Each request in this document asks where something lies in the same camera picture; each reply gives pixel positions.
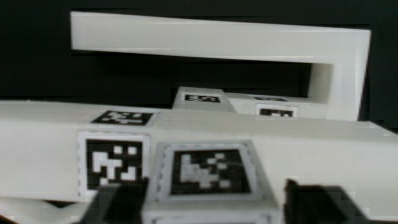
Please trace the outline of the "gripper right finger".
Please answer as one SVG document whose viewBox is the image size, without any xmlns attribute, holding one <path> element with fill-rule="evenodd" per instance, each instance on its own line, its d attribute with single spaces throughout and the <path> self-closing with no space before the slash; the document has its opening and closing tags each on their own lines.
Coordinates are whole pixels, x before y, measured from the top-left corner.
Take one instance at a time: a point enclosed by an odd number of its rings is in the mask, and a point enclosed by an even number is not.
<svg viewBox="0 0 398 224">
<path fill-rule="evenodd" d="M 339 186 L 300 185 L 286 181 L 286 224 L 369 224 Z"/>
</svg>

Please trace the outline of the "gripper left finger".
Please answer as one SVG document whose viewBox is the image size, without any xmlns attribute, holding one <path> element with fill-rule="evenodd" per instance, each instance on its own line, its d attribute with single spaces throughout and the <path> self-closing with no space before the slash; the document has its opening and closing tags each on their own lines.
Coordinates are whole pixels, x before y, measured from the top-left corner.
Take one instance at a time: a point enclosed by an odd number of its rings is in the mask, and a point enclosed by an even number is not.
<svg viewBox="0 0 398 224">
<path fill-rule="evenodd" d="M 149 179 L 101 186 L 78 224 L 142 224 Z"/>
</svg>

